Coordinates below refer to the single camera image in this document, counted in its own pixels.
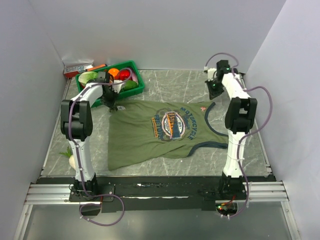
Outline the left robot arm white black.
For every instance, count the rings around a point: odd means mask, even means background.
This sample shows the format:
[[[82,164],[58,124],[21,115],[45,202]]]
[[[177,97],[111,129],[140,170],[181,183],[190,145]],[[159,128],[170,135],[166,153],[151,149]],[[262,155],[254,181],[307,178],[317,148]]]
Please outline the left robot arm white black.
[[[89,80],[82,91],[60,105],[60,130],[69,141],[75,166],[75,180],[71,192],[83,196],[87,201],[95,200],[99,188],[91,161],[90,136],[93,132],[91,107],[99,98],[106,97],[107,104],[113,105],[117,92],[113,91],[114,77],[98,73]]]

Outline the olive green tank top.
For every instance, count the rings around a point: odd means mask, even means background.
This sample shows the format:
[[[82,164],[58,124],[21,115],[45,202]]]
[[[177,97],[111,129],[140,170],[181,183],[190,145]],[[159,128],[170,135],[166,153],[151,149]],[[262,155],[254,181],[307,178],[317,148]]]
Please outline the olive green tank top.
[[[110,171],[163,157],[181,159],[198,148],[228,148],[228,135],[209,123],[211,101],[122,101],[111,113],[107,143]]]

